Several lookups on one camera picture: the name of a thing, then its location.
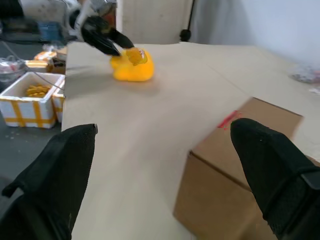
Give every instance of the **beige tabletop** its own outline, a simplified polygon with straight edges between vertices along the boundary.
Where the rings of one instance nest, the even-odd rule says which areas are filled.
[[[156,67],[146,83],[115,81],[108,56],[68,47],[62,128],[99,129],[74,240],[191,239],[172,216],[188,150],[251,96],[304,116],[294,143],[320,159],[320,98],[287,77],[289,62],[251,46],[140,47]]]

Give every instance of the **yellow rubber duck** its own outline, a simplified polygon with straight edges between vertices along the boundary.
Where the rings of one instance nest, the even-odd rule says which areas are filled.
[[[136,47],[125,50],[121,56],[113,56],[110,64],[114,69],[113,77],[118,81],[144,82],[155,73],[150,53]]]

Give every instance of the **brown cardboard box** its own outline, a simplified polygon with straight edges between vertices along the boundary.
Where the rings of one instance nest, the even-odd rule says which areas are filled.
[[[230,137],[230,124],[250,118],[292,137],[302,116],[252,98],[189,154],[174,216],[198,239],[275,240],[262,219]]]

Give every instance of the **cardboard box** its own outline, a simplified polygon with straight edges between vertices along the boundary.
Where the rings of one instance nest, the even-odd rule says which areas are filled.
[[[57,88],[57,90],[52,95],[54,111],[59,123],[62,122],[62,113],[64,110],[65,95],[64,91],[62,90],[64,86],[65,81],[63,81],[63,83],[61,83],[61,85],[59,86],[61,89]]]
[[[288,138],[302,120],[296,113],[250,99],[190,152],[173,214],[198,239],[276,240],[231,141],[230,124],[238,118],[256,120]]]
[[[57,86],[65,79],[65,76],[60,74],[40,72],[37,74]],[[52,86],[42,98],[27,97],[28,87],[38,84],[51,86],[35,73],[27,72],[0,94],[0,110],[8,126],[49,129],[55,125],[56,114],[51,99],[57,88]]]

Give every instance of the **styrofoam box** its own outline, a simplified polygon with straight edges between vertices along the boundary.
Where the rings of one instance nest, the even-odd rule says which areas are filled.
[[[64,86],[65,86],[65,81],[63,81],[63,83],[61,83],[61,85],[59,86],[61,89],[57,88],[52,95],[54,111],[58,118],[59,123],[62,122],[62,114],[64,110],[64,101],[65,101],[65,96],[63,91]]]
[[[37,74],[56,86],[65,79],[62,74]],[[57,87],[52,86],[42,98],[26,96],[26,91],[31,85],[50,86],[39,76],[27,72],[0,94],[0,111],[8,126],[49,129],[55,125],[57,117],[53,109],[52,95]]]

